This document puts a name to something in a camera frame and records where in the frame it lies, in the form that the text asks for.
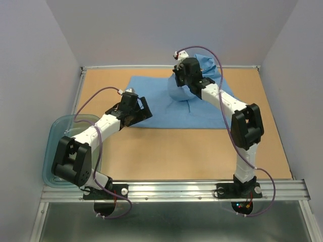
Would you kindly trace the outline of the light blue long sleeve shirt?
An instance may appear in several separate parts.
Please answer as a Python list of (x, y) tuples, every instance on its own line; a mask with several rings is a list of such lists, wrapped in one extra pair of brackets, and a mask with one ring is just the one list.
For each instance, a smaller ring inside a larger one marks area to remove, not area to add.
[(225, 129), (220, 109), (193, 95), (187, 86), (178, 87), (175, 75), (168, 78), (132, 76), (127, 89), (145, 97), (152, 117), (133, 128)]

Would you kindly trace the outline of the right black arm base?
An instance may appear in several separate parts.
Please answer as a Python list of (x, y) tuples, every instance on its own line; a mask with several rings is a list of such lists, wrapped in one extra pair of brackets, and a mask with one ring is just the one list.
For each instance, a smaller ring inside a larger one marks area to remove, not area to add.
[(218, 183), (213, 191), (213, 196), (218, 199), (260, 199), (262, 192), (258, 183), (249, 187), (242, 187), (234, 183)]

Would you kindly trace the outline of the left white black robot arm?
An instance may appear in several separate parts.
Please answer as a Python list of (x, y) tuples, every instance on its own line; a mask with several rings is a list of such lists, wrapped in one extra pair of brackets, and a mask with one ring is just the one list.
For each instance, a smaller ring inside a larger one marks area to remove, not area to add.
[(77, 187), (95, 189), (102, 199), (110, 195), (119, 198), (113, 191), (111, 177), (92, 167), (92, 153), (103, 150), (103, 142), (124, 127), (130, 127), (152, 117), (145, 97), (125, 91), (121, 101), (108, 109), (105, 114), (83, 132), (72, 137), (60, 138), (53, 159), (51, 172)]

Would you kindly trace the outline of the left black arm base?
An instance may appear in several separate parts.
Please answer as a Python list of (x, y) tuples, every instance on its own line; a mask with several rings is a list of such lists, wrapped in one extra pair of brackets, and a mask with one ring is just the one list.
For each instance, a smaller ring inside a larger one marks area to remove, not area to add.
[[(92, 187), (85, 187), (80, 189), (83, 192), (84, 200), (117, 200), (116, 196), (105, 192), (104, 190), (97, 190)], [(128, 198), (129, 185), (125, 183), (113, 184), (111, 193), (117, 194), (123, 198)]]

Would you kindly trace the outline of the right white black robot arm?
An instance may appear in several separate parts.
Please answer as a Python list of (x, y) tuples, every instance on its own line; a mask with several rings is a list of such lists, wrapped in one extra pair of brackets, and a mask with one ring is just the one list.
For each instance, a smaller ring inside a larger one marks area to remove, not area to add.
[(264, 134), (260, 108), (256, 104), (246, 104), (222, 90), (209, 77), (202, 75), (199, 61), (194, 57), (179, 57), (174, 66), (176, 84), (187, 86), (192, 94), (206, 101), (222, 112), (229, 138), (237, 153), (236, 170), (231, 183), (216, 185), (214, 196), (218, 199), (245, 199), (249, 196), (260, 198), (256, 192), (255, 176), (256, 150)]

